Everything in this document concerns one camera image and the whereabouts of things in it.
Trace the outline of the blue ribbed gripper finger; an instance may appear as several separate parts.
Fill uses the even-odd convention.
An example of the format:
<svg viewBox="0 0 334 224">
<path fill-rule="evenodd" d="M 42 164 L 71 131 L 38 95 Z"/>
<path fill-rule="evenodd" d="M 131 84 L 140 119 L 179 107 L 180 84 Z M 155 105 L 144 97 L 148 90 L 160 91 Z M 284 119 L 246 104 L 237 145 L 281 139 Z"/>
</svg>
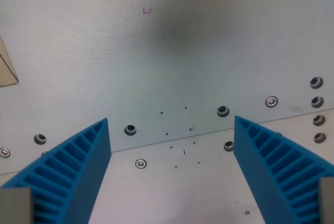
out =
<svg viewBox="0 0 334 224">
<path fill-rule="evenodd" d="M 47 151 L 2 188 L 31 189 L 33 223 L 88 223 L 111 155 L 104 118 Z"/>
<path fill-rule="evenodd" d="M 320 223 L 318 183 L 333 176 L 333 164 L 240 116 L 234 155 L 265 223 Z"/>
</svg>

